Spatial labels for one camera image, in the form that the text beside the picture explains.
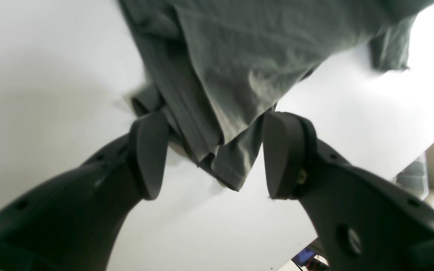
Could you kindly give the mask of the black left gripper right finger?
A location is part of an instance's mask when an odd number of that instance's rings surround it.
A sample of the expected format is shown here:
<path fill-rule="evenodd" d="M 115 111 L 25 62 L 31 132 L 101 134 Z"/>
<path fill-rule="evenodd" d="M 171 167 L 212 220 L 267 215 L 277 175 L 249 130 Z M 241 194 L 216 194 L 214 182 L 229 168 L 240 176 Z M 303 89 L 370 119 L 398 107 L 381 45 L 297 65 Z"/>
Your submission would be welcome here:
<path fill-rule="evenodd" d="M 296 199 L 331 271 L 434 271 L 434 209 L 348 163 L 291 113 L 263 119 L 267 190 Z"/>

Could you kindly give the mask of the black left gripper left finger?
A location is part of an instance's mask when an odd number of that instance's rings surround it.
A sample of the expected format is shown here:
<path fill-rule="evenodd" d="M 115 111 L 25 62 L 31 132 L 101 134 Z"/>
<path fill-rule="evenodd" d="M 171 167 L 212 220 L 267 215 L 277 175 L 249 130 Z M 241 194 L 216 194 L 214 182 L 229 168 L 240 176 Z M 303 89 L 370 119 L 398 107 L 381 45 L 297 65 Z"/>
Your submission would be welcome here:
<path fill-rule="evenodd" d="M 158 197 L 169 125 L 149 113 L 0 210 L 0 271 L 104 271 L 129 212 Z"/>

